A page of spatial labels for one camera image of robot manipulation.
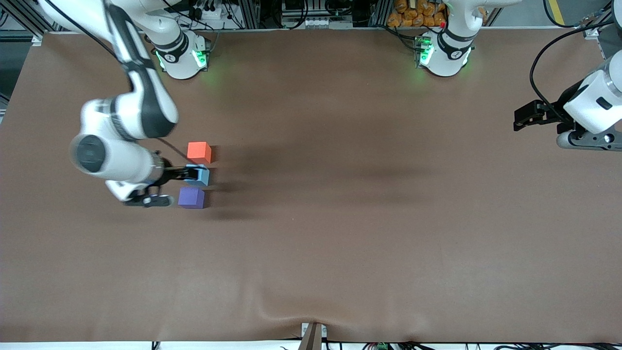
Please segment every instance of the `brown table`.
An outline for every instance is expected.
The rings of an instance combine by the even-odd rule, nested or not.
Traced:
[[[340,341],[622,341],[622,156],[512,131],[560,33],[482,31],[452,78],[383,31],[222,34],[208,73],[162,74],[169,140],[217,146],[206,210],[124,207],[72,166],[82,104],[128,86],[89,38],[45,36],[0,126],[0,340],[291,338],[315,320]],[[536,80],[555,100],[599,62],[577,35]]]

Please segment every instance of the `light blue block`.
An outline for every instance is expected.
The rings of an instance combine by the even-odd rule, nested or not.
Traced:
[[[188,185],[195,187],[207,187],[210,182],[210,170],[201,164],[186,164],[188,168],[198,168],[197,180],[184,180]]]

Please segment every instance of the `block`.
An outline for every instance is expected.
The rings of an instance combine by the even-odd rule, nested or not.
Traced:
[[[188,142],[188,158],[198,164],[211,163],[211,147],[207,142]]]
[[[210,170],[205,169],[202,165],[186,164],[188,168],[198,168],[196,180],[184,180],[189,186],[207,187],[210,182]]]
[[[205,192],[198,187],[182,187],[179,189],[177,204],[185,209],[203,209]]]

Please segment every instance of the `red block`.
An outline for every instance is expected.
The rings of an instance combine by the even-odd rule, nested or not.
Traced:
[[[188,158],[197,164],[211,163],[211,147],[207,142],[188,142]]]

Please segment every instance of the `yellow stripe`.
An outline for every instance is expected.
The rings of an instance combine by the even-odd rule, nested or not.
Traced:
[[[555,19],[555,22],[559,24],[565,24],[564,18],[562,17],[562,11],[559,10],[557,0],[549,0],[549,5],[551,12],[553,12],[553,18]]]

